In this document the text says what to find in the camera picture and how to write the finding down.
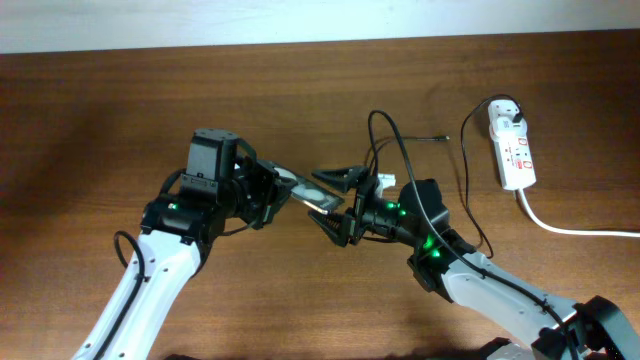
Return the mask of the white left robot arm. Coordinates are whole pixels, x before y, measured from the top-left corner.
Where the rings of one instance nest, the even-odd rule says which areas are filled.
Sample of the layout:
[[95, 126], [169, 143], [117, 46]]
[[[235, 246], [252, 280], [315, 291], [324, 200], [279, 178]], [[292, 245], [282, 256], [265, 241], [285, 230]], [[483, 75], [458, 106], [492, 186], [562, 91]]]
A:
[[77, 359], [144, 359], [179, 293], [205, 265], [214, 242], [231, 235], [226, 223], [259, 230], [297, 186], [279, 164], [245, 158], [228, 178], [214, 180], [179, 169], [143, 211], [140, 234], [118, 231], [133, 249], [121, 261], [124, 275], [97, 323], [75, 353]]

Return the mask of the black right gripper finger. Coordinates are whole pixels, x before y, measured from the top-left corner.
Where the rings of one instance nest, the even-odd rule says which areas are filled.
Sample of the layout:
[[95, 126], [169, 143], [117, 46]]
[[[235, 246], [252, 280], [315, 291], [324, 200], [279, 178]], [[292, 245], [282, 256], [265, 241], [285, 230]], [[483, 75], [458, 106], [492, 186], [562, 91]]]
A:
[[322, 214], [316, 210], [309, 210], [308, 215], [335, 245], [346, 247], [358, 244], [358, 240], [354, 236], [355, 217], [351, 209], [344, 214]]
[[368, 175], [369, 168], [364, 165], [312, 171], [312, 176], [315, 179], [344, 194], [358, 187]]

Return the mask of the black Galaxy flip phone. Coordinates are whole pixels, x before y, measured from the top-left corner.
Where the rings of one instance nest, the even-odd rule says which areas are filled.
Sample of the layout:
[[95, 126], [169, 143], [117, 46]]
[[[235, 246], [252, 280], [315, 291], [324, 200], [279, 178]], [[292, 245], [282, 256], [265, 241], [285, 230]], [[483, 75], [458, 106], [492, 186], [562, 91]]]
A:
[[329, 214], [344, 203], [342, 197], [320, 187], [302, 175], [294, 174], [298, 178], [299, 185], [291, 194], [296, 200], [306, 204], [311, 209], [322, 214]]

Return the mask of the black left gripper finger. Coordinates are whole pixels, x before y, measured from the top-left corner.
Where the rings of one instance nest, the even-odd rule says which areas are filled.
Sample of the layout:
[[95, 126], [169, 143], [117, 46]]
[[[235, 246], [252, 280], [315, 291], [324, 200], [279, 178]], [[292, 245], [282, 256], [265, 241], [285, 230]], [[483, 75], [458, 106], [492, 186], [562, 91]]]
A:
[[289, 200], [290, 192], [277, 192], [267, 196], [264, 209], [264, 224], [268, 225], [273, 222], [275, 215]]
[[272, 162], [273, 169], [277, 173], [277, 180], [289, 193], [292, 193], [294, 189], [299, 185], [297, 176], [284, 166]]

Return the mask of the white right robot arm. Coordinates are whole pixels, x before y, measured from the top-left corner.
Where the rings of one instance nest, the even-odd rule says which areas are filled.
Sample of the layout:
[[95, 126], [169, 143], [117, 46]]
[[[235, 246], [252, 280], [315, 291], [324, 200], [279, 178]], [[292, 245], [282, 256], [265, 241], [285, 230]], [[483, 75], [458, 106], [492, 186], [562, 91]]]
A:
[[543, 291], [493, 264], [449, 224], [433, 179], [406, 184], [397, 201], [381, 197], [381, 181], [365, 166], [315, 170], [313, 176], [342, 193], [355, 190], [344, 213], [310, 217], [336, 245], [355, 245], [365, 233], [412, 248], [407, 263], [428, 292], [472, 309], [516, 338], [495, 350], [496, 359], [636, 359], [639, 335], [611, 301], [586, 303]]

